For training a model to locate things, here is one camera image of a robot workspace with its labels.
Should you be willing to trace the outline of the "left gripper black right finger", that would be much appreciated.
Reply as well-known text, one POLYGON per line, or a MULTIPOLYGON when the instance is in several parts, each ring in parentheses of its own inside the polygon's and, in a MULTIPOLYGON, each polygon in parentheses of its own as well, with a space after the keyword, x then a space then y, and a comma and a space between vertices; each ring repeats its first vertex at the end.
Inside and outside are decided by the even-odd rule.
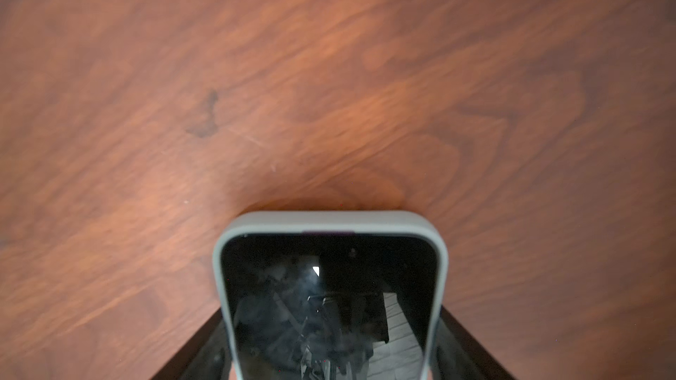
POLYGON ((431 376, 440 380, 514 380, 514 376, 442 307, 431 350, 431 376))

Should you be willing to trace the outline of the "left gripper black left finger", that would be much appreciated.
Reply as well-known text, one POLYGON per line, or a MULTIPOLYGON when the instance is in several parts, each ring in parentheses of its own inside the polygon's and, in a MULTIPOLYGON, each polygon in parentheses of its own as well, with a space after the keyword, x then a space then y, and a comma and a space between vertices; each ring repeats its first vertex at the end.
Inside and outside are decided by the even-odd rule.
POLYGON ((231 367, 227 330, 217 310, 151 379, 228 379, 231 367))

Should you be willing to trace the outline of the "black smartphone grey case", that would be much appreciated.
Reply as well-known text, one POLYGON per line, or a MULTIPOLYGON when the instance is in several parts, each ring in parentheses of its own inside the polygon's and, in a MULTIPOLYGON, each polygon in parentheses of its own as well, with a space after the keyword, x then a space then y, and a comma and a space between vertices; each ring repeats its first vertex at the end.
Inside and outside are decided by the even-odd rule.
POLYGON ((233 379, 428 379, 448 255, 402 210, 255 211, 213 252, 233 379))

